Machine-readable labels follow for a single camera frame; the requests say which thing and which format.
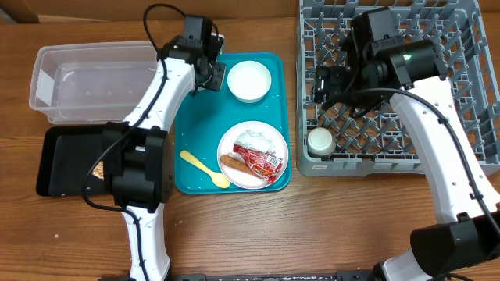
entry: sausage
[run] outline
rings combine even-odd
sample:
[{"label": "sausage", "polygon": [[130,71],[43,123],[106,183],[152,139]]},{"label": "sausage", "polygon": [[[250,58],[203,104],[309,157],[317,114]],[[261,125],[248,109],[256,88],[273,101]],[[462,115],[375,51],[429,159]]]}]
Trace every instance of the sausage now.
[{"label": "sausage", "polygon": [[245,163],[240,162],[240,160],[236,158],[232,158],[229,155],[222,155],[220,156],[220,161],[233,169],[236,169],[238,171],[242,171],[243,173],[247,173],[252,176],[257,176],[251,169],[248,167]]}]

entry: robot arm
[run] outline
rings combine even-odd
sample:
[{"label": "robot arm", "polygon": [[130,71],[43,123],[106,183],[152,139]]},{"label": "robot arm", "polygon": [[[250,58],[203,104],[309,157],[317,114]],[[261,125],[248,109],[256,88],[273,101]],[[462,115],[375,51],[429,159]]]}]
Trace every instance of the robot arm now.
[{"label": "robot arm", "polygon": [[[462,149],[466,153],[467,161],[477,181],[480,193],[484,195],[485,204],[490,212],[496,212],[497,203],[500,202],[500,195],[484,175],[470,147],[467,135],[456,113],[455,106],[453,106],[450,82],[448,80],[440,80],[439,77],[435,76],[416,81],[415,88],[409,90],[409,92],[417,94],[432,105],[435,105],[448,118],[450,125],[460,140]],[[483,211],[473,198],[469,179],[467,178],[455,144],[445,126],[438,122],[438,117],[418,101],[400,94],[392,96],[391,105],[398,114],[398,117],[405,124],[419,155],[421,165],[423,165],[430,184],[437,222],[442,225],[451,224],[459,226],[459,219],[463,214],[466,214],[470,219],[483,216]],[[439,236],[434,237],[434,241],[426,239],[428,237],[424,237],[424,239],[428,240],[429,244],[434,244],[436,251],[439,252],[438,256],[432,255],[430,251],[422,247],[422,244],[416,243],[415,237],[417,236],[414,236],[412,249],[382,263],[379,268],[380,275],[384,276],[387,281],[425,281],[432,279],[426,272],[435,276],[435,273],[441,271],[442,268],[454,270],[483,262],[481,259],[492,259],[482,257],[476,261],[467,260],[466,256],[476,255],[478,248],[477,245],[468,246],[466,244],[471,241],[480,241],[481,237],[478,236],[477,239],[474,239],[464,234],[463,230],[473,233],[477,229],[477,227],[467,225],[467,222],[464,223],[462,231],[455,231],[455,234],[457,234],[455,242],[458,242],[456,244],[453,244],[449,240],[440,240]],[[425,229],[422,229],[420,233],[425,234],[425,231]],[[439,247],[439,244],[442,243],[453,244],[454,247],[452,248],[455,252],[443,251]],[[449,261],[446,258],[441,259],[443,256],[439,256],[439,254],[443,254],[443,256],[449,254],[447,258],[454,257],[456,259],[459,257],[459,260]]]},{"label": "robot arm", "polygon": [[410,237],[412,248],[376,265],[370,281],[425,281],[497,258],[500,237],[478,204],[447,127],[419,101],[381,89],[406,89],[434,105],[447,118],[486,209],[500,223],[500,195],[488,182],[470,147],[455,111],[445,63],[434,43],[422,40],[406,44],[388,8],[365,12],[351,25],[352,31],[342,45],[347,52],[346,65],[316,67],[314,101],[323,102],[326,98],[324,111],[342,102],[352,108],[351,117],[354,108],[365,109],[364,114],[382,101],[389,101],[415,145],[429,180],[439,223],[414,230]]},{"label": "robot arm", "polygon": [[[175,37],[159,51],[156,74],[137,107],[123,123],[108,123],[103,132],[104,147],[108,147],[107,144],[129,130],[129,124],[141,119],[145,109],[158,96],[132,137],[104,160],[105,188],[113,194],[116,205],[126,208],[139,220],[138,231],[134,218],[123,213],[132,256],[128,278],[135,281],[163,281],[169,274],[170,258],[163,230],[163,209],[173,187],[168,132],[180,104],[189,93],[195,95],[198,86],[214,91],[222,86],[226,67],[216,58],[223,51],[224,37],[212,34],[211,29],[212,21],[187,15],[183,36]],[[165,71],[167,79],[160,88]],[[147,279],[139,253],[144,259]]]}]

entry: black tray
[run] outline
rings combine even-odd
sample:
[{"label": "black tray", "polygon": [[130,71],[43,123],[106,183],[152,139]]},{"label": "black tray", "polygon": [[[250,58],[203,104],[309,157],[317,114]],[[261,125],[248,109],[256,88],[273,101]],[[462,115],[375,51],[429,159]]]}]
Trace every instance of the black tray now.
[{"label": "black tray", "polygon": [[[37,178],[37,194],[62,197],[81,195],[85,174],[102,153],[104,125],[55,126],[45,133]],[[91,176],[89,195],[105,194],[102,180]]]}]

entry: red packaging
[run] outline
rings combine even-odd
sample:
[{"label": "red packaging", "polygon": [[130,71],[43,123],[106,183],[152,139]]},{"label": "red packaging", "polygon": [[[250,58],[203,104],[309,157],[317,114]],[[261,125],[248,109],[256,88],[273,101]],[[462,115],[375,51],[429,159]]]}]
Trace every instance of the red packaging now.
[{"label": "red packaging", "polygon": [[274,183],[280,172],[283,159],[277,158],[269,153],[247,149],[239,144],[234,144],[233,152],[243,157],[247,166],[260,178],[268,183]]}]

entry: wood grain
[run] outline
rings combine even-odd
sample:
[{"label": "wood grain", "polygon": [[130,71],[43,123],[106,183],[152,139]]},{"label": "wood grain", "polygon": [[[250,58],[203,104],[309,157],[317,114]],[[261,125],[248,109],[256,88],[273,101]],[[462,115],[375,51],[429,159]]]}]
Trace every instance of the wood grain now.
[{"label": "wood grain", "polygon": [[[499,14],[485,15],[493,62],[500,65]],[[271,194],[187,196],[174,191],[165,230],[173,272],[207,275],[370,269],[409,247],[413,229],[435,224],[421,175],[305,177],[295,168],[295,19],[219,20],[227,52],[271,51],[284,62],[293,165],[286,189]],[[180,21],[153,21],[158,42]],[[38,49],[45,45],[146,40],[139,22],[1,26],[0,279],[95,280],[130,269],[120,214],[78,197],[38,197],[35,183],[45,131],[27,105]],[[490,177],[500,188],[500,174]],[[112,204],[112,198],[96,198]],[[500,261],[460,271],[494,280]]]},{"label": "wood grain", "polygon": [[[36,16],[40,23],[75,20],[141,20],[142,12],[156,0],[0,0],[0,6],[13,14],[21,23],[33,22]],[[393,6],[395,0],[359,0],[359,5]],[[432,6],[436,0],[427,0]],[[478,0],[481,12],[500,12],[498,0]],[[267,18],[296,16],[298,0],[169,0],[169,4],[186,13],[199,14],[211,19]],[[344,5],[346,0],[325,0],[327,5]],[[397,5],[411,5],[413,0],[397,0]],[[178,19],[168,9],[154,11],[151,19]]]}]

